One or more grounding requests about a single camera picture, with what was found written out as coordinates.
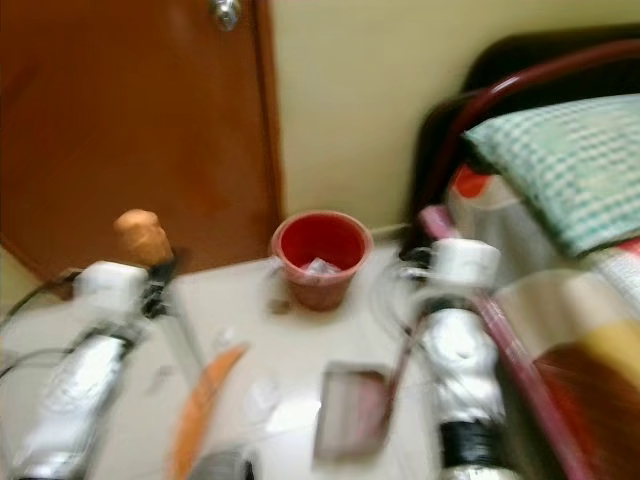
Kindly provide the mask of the long-handled maroon dustpan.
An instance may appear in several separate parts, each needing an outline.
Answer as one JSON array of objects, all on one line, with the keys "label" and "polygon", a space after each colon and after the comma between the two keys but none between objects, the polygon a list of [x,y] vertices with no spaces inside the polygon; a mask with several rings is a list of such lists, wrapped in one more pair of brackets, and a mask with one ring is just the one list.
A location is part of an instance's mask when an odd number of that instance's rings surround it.
[{"label": "long-handled maroon dustpan", "polygon": [[419,346],[419,292],[396,293],[396,261],[372,285],[372,316],[397,348],[392,364],[330,362],[323,370],[312,458],[321,465],[365,461],[387,442],[397,396]]}]

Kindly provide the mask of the white floor paper scrap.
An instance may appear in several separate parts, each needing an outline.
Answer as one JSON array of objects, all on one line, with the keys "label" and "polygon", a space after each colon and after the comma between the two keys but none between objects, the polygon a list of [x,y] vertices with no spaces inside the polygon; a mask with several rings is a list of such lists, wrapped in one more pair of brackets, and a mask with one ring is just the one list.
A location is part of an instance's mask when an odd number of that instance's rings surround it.
[{"label": "white floor paper scrap", "polygon": [[244,393],[244,412],[252,422],[266,422],[282,401],[278,381],[269,376],[251,381]]}]

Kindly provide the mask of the red plastic bucket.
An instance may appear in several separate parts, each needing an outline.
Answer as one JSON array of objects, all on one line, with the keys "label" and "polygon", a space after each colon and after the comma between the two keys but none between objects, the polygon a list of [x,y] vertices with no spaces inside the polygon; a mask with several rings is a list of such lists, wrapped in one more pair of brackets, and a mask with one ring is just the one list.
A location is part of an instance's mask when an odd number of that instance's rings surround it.
[{"label": "red plastic bucket", "polygon": [[[279,261],[287,292],[298,305],[316,312],[335,310],[374,247],[370,230],[344,212],[311,210],[289,216],[275,229],[270,255]],[[329,278],[305,274],[312,259],[332,262],[342,273]]]}]

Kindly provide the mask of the white crumpled paper scrap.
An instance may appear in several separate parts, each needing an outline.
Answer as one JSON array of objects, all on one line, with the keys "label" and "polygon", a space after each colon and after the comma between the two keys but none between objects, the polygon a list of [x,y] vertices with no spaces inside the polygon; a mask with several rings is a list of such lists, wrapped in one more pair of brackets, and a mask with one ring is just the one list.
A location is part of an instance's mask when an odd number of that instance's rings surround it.
[{"label": "white crumpled paper scrap", "polygon": [[316,257],[316,259],[312,259],[303,269],[303,273],[307,276],[314,276],[314,278],[329,278],[329,276],[334,276],[342,273],[343,269],[338,268],[337,265],[332,264],[332,262],[325,261],[324,259],[320,259],[320,257]]}]

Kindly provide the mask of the patterned multicolour bedsheet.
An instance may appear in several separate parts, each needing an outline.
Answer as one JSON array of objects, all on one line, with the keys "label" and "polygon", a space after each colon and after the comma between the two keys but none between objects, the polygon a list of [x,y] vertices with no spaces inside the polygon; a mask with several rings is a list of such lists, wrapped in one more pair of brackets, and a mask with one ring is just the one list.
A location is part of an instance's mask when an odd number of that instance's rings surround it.
[{"label": "patterned multicolour bedsheet", "polygon": [[445,206],[502,252],[495,301],[593,480],[640,480],[640,236],[573,256],[500,175],[461,166]]}]

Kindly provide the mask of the brown wooden door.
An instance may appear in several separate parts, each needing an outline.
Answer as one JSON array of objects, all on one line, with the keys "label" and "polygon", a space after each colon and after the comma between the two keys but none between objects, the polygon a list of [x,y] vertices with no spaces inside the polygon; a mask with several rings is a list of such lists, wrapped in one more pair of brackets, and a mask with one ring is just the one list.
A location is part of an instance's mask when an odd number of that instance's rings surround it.
[{"label": "brown wooden door", "polygon": [[35,278],[128,260],[155,212],[195,273],[262,259],[282,220],[271,0],[1,0],[1,238]]}]

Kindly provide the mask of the green checked pillow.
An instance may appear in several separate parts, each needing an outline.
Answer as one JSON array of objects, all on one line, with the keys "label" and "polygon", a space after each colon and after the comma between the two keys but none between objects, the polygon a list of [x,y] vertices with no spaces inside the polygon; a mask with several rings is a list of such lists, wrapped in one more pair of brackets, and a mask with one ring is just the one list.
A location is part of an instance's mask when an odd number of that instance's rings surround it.
[{"label": "green checked pillow", "polygon": [[494,116],[463,137],[535,207],[564,252],[640,236],[640,93]]}]

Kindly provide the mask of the silver round door knob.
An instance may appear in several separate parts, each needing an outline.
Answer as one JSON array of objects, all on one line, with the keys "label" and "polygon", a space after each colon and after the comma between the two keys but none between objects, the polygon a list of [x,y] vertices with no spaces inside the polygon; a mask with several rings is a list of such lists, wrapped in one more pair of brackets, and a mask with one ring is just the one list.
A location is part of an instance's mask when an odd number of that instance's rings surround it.
[{"label": "silver round door knob", "polygon": [[241,0],[209,0],[209,10],[221,31],[233,31],[241,22]]}]

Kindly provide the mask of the maroon metal bed frame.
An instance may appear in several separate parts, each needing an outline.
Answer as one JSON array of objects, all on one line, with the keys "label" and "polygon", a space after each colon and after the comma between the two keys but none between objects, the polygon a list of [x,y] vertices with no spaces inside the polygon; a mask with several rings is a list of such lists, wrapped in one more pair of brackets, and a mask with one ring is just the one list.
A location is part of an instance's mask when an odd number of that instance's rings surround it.
[{"label": "maroon metal bed frame", "polygon": [[[422,119],[406,207],[410,223],[399,255],[435,239],[462,237],[445,206],[445,192],[461,166],[499,175],[472,150],[463,137],[467,129],[516,111],[627,93],[640,93],[640,23],[526,33],[489,46],[471,65],[461,92],[440,101]],[[495,292],[484,319],[500,352],[512,470],[525,480],[593,480]]]}]

